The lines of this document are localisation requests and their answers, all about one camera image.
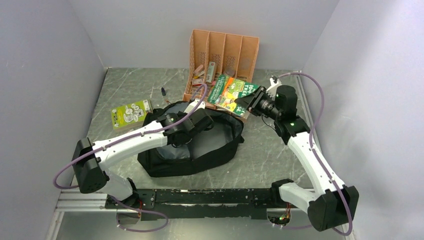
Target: table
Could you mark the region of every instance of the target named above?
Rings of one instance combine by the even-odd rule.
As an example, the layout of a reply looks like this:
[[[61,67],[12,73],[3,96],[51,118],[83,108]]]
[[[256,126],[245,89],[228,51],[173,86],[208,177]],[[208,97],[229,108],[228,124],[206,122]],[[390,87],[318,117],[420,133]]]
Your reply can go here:
[[[256,69],[252,82],[268,87],[272,75],[282,70]],[[110,110],[117,106],[151,99],[154,108],[166,107],[161,88],[171,103],[182,100],[188,80],[184,68],[109,68],[101,89],[88,137],[92,142],[116,137],[122,133],[113,131]],[[297,114],[309,124],[309,110],[302,98],[299,77],[282,79],[285,85],[296,89]],[[131,178],[139,189],[225,189],[269,188],[272,182],[292,179],[300,187],[312,188],[301,163],[294,153],[260,117],[251,115],[242,133],[244,143],[227,164],[189,176],[150,177],[134,155],[111,168],[116,174]]]

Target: book cover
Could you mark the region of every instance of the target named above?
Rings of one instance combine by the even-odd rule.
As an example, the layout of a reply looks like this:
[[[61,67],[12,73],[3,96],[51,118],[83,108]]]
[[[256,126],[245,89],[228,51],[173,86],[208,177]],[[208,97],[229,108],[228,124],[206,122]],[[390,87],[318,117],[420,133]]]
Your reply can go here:
[[[207,101],[242,117],[246,109],[235,100],[253,93],[258,85],[221,74],[216,80]]]
[[[113,130],[121,131],[141,126],[146,114],[151,112],[152,105],[149,99],[115,107],[110,110]]]

